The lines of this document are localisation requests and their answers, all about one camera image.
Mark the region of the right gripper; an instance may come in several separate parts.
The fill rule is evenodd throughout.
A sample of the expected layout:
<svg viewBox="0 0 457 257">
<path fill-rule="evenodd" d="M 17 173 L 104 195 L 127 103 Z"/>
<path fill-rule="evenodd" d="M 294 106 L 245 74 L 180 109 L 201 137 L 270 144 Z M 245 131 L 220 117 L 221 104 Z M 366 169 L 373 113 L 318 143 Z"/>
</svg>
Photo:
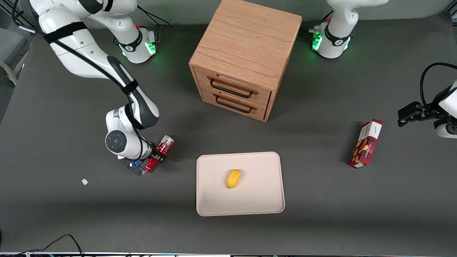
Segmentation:
<svg viewBox="0 0 457 257">
<path fill-rule="evenodd" d="M 150 159 L 150 155 L 152 156 L 160 156 L 158 162 L 164 162 L 167 158 L 166 153 L 160 152 L 157 150 L 156 145 L 154 143 L 142 143 L 141 147 L 141 159 Z"/>
</svg>

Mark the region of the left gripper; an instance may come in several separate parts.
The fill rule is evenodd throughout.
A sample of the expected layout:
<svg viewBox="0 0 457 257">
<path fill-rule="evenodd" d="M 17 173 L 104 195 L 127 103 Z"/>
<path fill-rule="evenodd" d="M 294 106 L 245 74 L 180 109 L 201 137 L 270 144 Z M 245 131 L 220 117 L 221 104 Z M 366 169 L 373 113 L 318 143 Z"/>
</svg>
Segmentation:
<svg viewBox="0 0 457 257">
<path fill-rule="evenodd" d="M 425 119 L 441 119 L 441 109 L 451 117 L 457 118 L 457 82 L 443 89 L 429 104 L 425 103 L 424 108 L 418 101 L 413 101 L 407 106 L 398 110 L 398 127 L 408 123 L 423 121 Z"/>
</svg>

